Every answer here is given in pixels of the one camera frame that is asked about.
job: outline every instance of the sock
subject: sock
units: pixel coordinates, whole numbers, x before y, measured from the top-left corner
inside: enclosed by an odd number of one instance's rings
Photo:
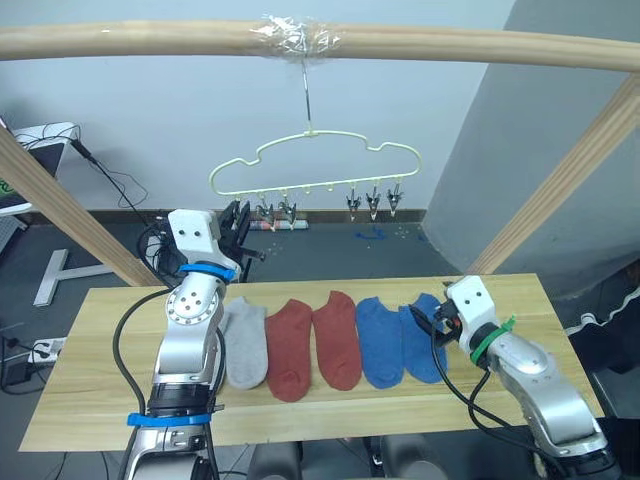
[[[360,381],[362,361],[356,333],[356,306],[348,295],[331,291],[327,304],[311,317],[320,373],[337,390]]]
[[[423,293],[413,305],[425,313],[429,320],[433,320],[433,315],[440,302],[437,298]],[[400,321],[402,323],[404,366],[411,375],[425,383],[436,383],[442,380],[431,356],[431,335],[418,326],[409,307],[400,307]],[[438,348],[437,355],[446,371],[447,354],[445,349]]]
[[[267,374],[266,314],[266,308],[253,306],[244,297],[225,307],[220,330],[227,347],[227,381],[232,387],[248,390]]]
[[[398,313],[387,310],[378,297],[362,300],[356,307],[362,369],[376,388],[402,381],[402,325]]]
[[[311,307],[289,300],[267,318],[267,383],[274,397],[284,402],[300,400],[311,386]]]

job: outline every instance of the gray sock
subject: gray sock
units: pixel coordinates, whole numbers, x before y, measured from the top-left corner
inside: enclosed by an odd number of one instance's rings
[[[224,309],[220,330],[227,347],[227,380],[232,387],[248,390],[267,375],[266,314],[266,308],[253,306],[244,297]]]

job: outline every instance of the wooden frame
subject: wooden frame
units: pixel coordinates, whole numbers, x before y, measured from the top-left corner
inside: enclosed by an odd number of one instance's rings
[[[0,60],[113,55],[281,55],[268,21],[128,21],[0,29]],[[640,72],[640,44],[513,31],[388,25],[310,24],[328,34],[330,58],[441,60],[583,67]],[[632,75],[578,144],[540,185],[469,269],[493,273],[613,151],[637,123],[638,76]],[[61,230],[130,285],[157,280],[111,237],[5,131],[0,177]]]

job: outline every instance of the wooden table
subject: wooden table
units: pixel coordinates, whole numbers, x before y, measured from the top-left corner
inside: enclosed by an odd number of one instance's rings
[[[404,278],[283,282],[232,285],[225,302],[244,295],[269,314],[290,298],[323,306],[330,290],[341,290],[357,303],[379,296],[389,308],[413,302],[421,292],[443,299],[444,280]],[[516,315],[515,332],[543,344],[561,370],[582,392],[597,415],[602,411],[571,344],[535,275],[496,275],[485,279],[499,318]],[[124,449],[130,434],[127,414],[136,401],[120,376],[111,355],[111,336],[124,311],[154,287],[93,289],[69,333],[64,352],[53,370],[20,447],[21,451],[98,451]],[[123,357],[148,393],[158,346],[166,328],[163,298],[143,306],[129,320],[122,338]],[[266,384],[250,391],[225,385],[212,427],[216,445],[313,440],[410,432],[435,432],[474,428],[466,407],[442,384],[427,385],[405,371],[394,388],[376,390],[364,376],[349,392],[330,388],[317,367],[315,340],[311,336],[312,385],[296,403],[283,403]],[[481,371],[450,345],[447,349],[452,381],[469,394]],[[481,406],[514,424],[523,424],[520,408],[497,378],[479,397]]]

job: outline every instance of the clear tape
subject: clear tape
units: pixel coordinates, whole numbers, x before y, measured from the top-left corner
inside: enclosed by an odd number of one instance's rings
[[[298,22],[292,17],[265,15],[266,23],[251,31],[260,36],[265,54],[291,61],[326,57],[340,44],[338,32],[316,22]]]

